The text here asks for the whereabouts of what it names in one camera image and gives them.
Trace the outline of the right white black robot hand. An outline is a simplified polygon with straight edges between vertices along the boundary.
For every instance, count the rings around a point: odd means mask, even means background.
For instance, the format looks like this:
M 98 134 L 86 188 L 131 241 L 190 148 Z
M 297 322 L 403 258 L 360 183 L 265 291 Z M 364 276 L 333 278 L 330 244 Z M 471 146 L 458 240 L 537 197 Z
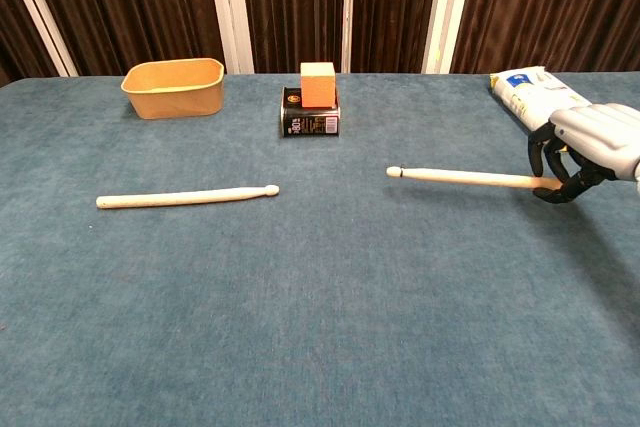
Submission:
M 555 190 L 538 187 L 533 195 L 561 204 L 608 181 L 639 180 L 639 111 L 622 104 L 591 104 L 554 111 L 528 137 L 533 174 L 543 164 L 561 182 Z

